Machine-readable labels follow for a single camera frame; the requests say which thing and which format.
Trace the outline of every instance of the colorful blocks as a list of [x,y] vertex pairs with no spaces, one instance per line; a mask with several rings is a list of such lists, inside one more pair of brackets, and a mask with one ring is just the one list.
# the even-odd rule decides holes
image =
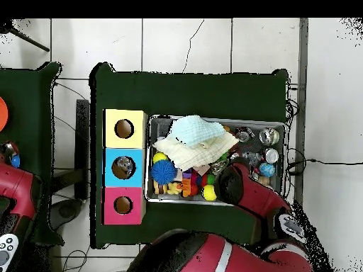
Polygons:
[[[144,149],[114,149],[106,148],[106,165],[105,165],[105,183],[106,187],[143,187],[144,174]],[[132,162],[130,177],[121,174],[124,166],[123,158],[127,158]]]
[[139,225],[145,214],[145,134],[141,110],[105,109],[102,224]]
[[142,188],[104,188],[104,225],[139,225],[145,209]]
[[143,111],[106,109],[104,117],[107,148],[145,148],[147,115]]

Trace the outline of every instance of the circular hole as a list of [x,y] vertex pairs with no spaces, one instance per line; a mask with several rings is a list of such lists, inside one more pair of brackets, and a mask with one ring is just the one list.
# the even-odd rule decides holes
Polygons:
[[133,124],[127,119],[119,120],[115,124],[115,133],[121,139],[128,139],[133,135]]
[[133,209],[133,202],[129,197],[122,196],[115,199],[113,207],[118,214],[128,214]]
[[112,173],[118,179],[129,179],[135,170],[135,162],[130,157],[118,157],[112,163]]

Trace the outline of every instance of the orange object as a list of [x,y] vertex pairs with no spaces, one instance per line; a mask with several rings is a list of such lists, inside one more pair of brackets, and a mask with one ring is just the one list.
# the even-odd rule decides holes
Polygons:
[[9,112],[8,107],[6,106],[5,101],[2,97],[0,97],[0,132],[5,127],[8,122]]
[[191,185],[191,180],[189,178],[183,178],[183,180],[181,181],[182,186],[182,195],[183,197],[188,197],[190,196],[190,185]]

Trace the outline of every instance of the red robot arm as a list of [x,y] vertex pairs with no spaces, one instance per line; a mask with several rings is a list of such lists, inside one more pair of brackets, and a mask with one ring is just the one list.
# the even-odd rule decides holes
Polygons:
[[304,230],[290,205],[253,181],[247,166],[244,159],[233,161],[216,179],[215,190],[219,200],[261,222],[262,238],[253,249],[179,229],[144,247],[128,272],[313,272]]

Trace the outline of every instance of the dark green tablecloth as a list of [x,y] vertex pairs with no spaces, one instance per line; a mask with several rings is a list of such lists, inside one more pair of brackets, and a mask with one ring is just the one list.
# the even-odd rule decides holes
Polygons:
[[9,109],[9,121],[0,132],[0,142],[14,141],[19,148],[21,168],[41,177],[43,199],[35,220],[31,241],[61,244],[62,238],[48,225],[52,177],[52,84],[60,64],[45,63],[38,70],[0,69],[0,97]]
[[276,74],[157,74],[115,72],[107,63],[92,70],[91,240],[104,244],[148,243],[174,228],[214,232],[239,243],[251,240],[255,219],[233,207],[148,203],[141,225],[101,224],[102,110],[142,110],[148,115],[285,122],[286,72]]

